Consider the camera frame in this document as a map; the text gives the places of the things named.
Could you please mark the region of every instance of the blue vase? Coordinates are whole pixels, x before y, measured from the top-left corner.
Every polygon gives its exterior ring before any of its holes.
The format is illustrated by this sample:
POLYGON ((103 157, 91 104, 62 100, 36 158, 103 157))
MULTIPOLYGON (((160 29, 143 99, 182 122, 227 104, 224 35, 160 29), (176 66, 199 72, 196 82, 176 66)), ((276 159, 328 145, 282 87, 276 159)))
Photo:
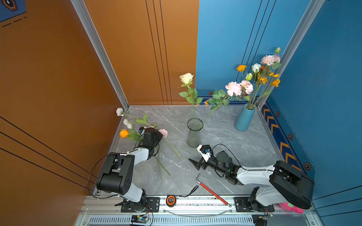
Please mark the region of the blue vase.
POLYGON ((236 119, 235 128, 237 130, 246 131, 249 127, 251 119, 253 118, 256 107, 254 107, 253 110, 249 110, 249 109, 247 109, 248 104, 249 103, 244 105, 239 116, 236 119))

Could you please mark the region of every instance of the pink carnation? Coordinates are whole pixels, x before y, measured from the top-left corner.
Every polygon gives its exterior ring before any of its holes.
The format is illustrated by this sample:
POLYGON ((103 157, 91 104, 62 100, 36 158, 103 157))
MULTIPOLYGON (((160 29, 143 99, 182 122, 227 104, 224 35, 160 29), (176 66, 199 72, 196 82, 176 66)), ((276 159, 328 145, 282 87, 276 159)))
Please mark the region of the pink carnation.
POLYGON ((253 85, 247 80, 241 81, 240 85, 245 88, 245 92, 247 94, 251 94, 251 92, 254 90, 253 85))
POLYGON ((262 64, 273 65, 275 62, 275 55, 266 55, 261 59, 262 64))
POLYGON ((229 94, 229 96, 233 96, 234 93, 236 96, 239 96, 241 94, 241 86, 236 82, 229 82, 229 84, 225 86, 225 88, 227 89, 227 94, 229 94))
POLYGON ((159 129, 159 132, 162 133, 162 135, 164 136, 164 138, 168 137, 168 132, 165 129, 159 129))
POLYGON ((275 62, 280 63, 280 56, 279 56, 278 54, 275 54, 275 55, 274 55, 274 58, 275 58, 274 63, 275 63, 275 62))

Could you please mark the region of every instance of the ventilation grille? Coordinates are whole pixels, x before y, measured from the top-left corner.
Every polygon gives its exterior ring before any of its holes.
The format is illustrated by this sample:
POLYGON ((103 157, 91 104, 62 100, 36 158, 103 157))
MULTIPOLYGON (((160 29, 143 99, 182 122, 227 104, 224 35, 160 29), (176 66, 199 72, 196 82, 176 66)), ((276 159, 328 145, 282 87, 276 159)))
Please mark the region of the ventilation grille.
MULTIPOLYGON (((89 225, 130 225, 131 215, 91 215, 89 225)), ((152 226, 171 226, 171 225, 253 225, 251 215, 227 215, 220 217, 179 217, 173 215, 155 215, 152 226)))

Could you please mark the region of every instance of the flower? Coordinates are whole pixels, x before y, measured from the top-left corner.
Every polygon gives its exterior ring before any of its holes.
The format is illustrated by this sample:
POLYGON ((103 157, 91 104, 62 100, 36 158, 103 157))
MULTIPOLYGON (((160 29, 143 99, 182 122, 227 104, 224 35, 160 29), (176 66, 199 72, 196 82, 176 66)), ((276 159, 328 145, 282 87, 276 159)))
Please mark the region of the flower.
POLYGON ((186 73, 180 76, 181 82, 185 85, 192 84, 192 78, 194 76, 191 73, 186 73))
POLYGON ((279 86, 279 83, 280 83, 280 79, 275 79, 273 82, 271 82, 270 84, 272 86, 275 86, 275 87, 278 87, 279 86))
POLYGON ((266 64, 266 65, 273 65, 275 62, 275 57, 274 55, 266 55, 261 59, 261 63, 262 64, 266 64))
POLYGON ((123 108, 119 107, 115 112, 117 113, 117 116, 123 116, 123 108))
POLYGON ((259 81, 261 81, 263 83, 263 85, 265 85, 266 82, 268 82, 268 78, 267 77, 258 77, 259 81))
POLYGON ((132 129, 133 125, 130 121, 128 121, 127 119, 123 120, 123 124, 127 126, 127 128, 132 129))
POLYGON ((251 66, 251 68, 252 68, 252 71, 254 73, 257 73, 256 70, 260 71, 261 65, 260 64, 254 64, 254 65, 251 66))
POLYGON ((227 94, 229 94, 229 96, 233 96, 234 93, 236 96, 239 96, 241 94, 241 86, 236 82, 229 82, 229 84, 225 86, 225 88, 227 89, 227 94))
POLYGON ((123 129, 123 130, 121 130, 121 132, 119 134, 120 134, 121 138, 123 139, 123 138, 128 137, 128 135, 130 133, 126 129, 123 129))
POLYGON ((278 47, 278 48, 275 49, 275 53, 278 54, 278 53, 280 53, 281 50, 282 49, 278 47))
POLYGON ((245 88, 245 92, 247 94, 251 94, 251 92, 254 90, 253 85, 247 80, 241 81, 240 85, 245 88))
POLYGON ((159 129, 159 132, 162 133, 162 135, 163 135, 164 138, 167 138, 167 137, 168 137, 168 132, 167 132, 167 130, 165 130, 165 129, 159 129))
POLYGON ((250 81, 252 78, 253 78, 253 74, 252 74, 252 73, 247 74, 246 79, 247 79, 248 81, 250 81))
POLYGON ((245 68, 247 68, 246 65, 240 64, 240 65, 237 67, 237 70, 240 71, 240 72, 242 72, 242 71, 245 71, 245 68))
POLYGON ((278 54, 275 54, 275 55, 274 55, 274 58, 275 58, 274 63, 275 63, 275 62, 280 63, 280 56, 279 56, 278 54))

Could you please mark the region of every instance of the blue border strip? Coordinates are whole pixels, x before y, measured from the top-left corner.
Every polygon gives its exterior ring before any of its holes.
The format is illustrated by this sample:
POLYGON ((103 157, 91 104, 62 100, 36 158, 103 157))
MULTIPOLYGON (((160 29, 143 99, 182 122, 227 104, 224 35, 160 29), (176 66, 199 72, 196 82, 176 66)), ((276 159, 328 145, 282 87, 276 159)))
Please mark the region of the blue border strip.
POLYGON ((314 178, 315 169, 313 163, 309 160, 302 146, 298 142, 297 137, 292 132, 280 109, 274 99, 270 98, 266 101, 261 109, 265 121, 270 130, 273 127, 273 137, 281 150, 285 161, 300 171, 314 178))

